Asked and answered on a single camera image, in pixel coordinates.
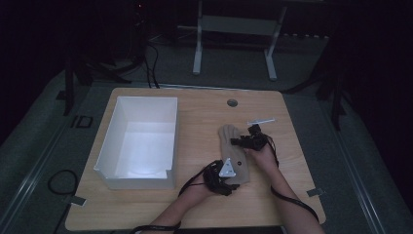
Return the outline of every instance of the human hand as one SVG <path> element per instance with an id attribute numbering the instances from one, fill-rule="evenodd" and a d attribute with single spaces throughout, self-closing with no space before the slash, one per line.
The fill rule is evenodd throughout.
<path id="1" fill-rule="evenodd" d="M 178 197 L 178 200 L 182 200 L 185 206 L 187 206 L 187 209 L 191 209 L 212 195 L 216 194 L 207 188 L 204 177 L 200 174 L 191 182 L 191 185 L 183 191 Z"/>
<path id="2" fill-rule="evenodd" d="M 273 148 L 267 143 L 260 151 L 253 149 L 244 149 L 245 153 L 251 156 L 257 166 L 267 175 L 271 175 L 274 171 L 278 170 L 276 152 L 273 151 Z"/>

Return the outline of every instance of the metal stand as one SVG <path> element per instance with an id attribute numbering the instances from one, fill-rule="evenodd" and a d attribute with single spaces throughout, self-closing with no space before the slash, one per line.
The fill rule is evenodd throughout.
<path id="1" fill-rule="evenodd" d="M 282 22 L 285 16 L 286 7 L 282 7 L 278 20 L 265 19 L 242 19 L 218 16 L 203 15 L 203 1 L 198 1 L 198 26 L 197 26 L 197 48 L 194 59 L 194 75 L 201 73 L 201 62 L 203 56 L 202 33 L 203 31 L 218 31 L 228 33 L 254 34 L 272 36 L 272 42 L 268 49 L 264 51 L 267 62 L 269 79 L 277 80 L 276 69 L 273 61 L 273 52 L 277 39 L 280 36 Z"/>

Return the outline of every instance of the white sticky tag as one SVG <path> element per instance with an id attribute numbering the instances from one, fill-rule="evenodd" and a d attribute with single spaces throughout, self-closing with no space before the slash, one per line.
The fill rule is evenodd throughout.
<path id="1" fill-rule="evenodd" d="M 231 164 L 231 159 L 227 158 L 224 165 L 222 166 L 221 171 L 219 172 L 220 177 L 234 177 L 236 173 Z"/>

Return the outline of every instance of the wooden table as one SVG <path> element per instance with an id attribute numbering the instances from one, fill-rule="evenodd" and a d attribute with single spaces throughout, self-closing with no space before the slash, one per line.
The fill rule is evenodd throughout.
<path id="1" fill-rule="evenodd" d="M 117 96 L 178 97 L 179 139 L 176 188 L 172 190 L 110 190 L 94 171 L 100 148 L 110 122 Z M 230 107 L 228 99 L 238 106 Z M 178 194 L 181 186 L 213 160 L 220 159 L 218 128 L 233 124 L 248 135 L 246 122 L 272 118 L 261 124 L 277 147 L 280 169 L 298 197 L 325 222 L 306 160 L 294 131 L 282 95 L 273 91 L 189 90 L 189 89 L 115 89 L 104 112 L 76 196 L 87 199 L 84 207 L 72 206 L 66 219 L 69 230 L 132 229 L 152 221 Z M 253 160 L 247 158 L 250 182 L 232 195 L 213 196 L 191 210 L 182 228 L 247 227 L 282 225 L 270 192 L 269 181 Z"/>

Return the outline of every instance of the dark background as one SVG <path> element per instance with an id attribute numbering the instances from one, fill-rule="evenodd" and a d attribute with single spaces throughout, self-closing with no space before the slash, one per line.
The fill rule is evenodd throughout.
<path id="1" fill-rule="evenodd" d="M 248 1 L 208 2 L 211 4 L 206 11 L 212 13 L 273 16 L 268 9 L 249 11 Z M 172 41 L 177 25 L 196 25 L 197 1 L 139 3 L 139 16 Z M 254 4 L 265 5 L 267 1 Z M 412 211 L 412 1 L 327 1 L 288 6 L 282 33 L 330 37 L 318 70 L 345 74 L 344 86 L 351 103 Z M 133 1 L 2 0 L 0 142 L 19 123 L 46 84 L 64 68 L 68 48 L 109 63 L 123 57 L 125 50 L 119 35 L 129 33 L 136 21 L 142 22 L 133 13 L 135 7 Z M 308 12 L 316 14 L 310 17 Z M 141 47 L 133 45 L 132 54 L 142 53 L 138 48 Z M 326 79 L 334 82 L 335 76 Z"/>

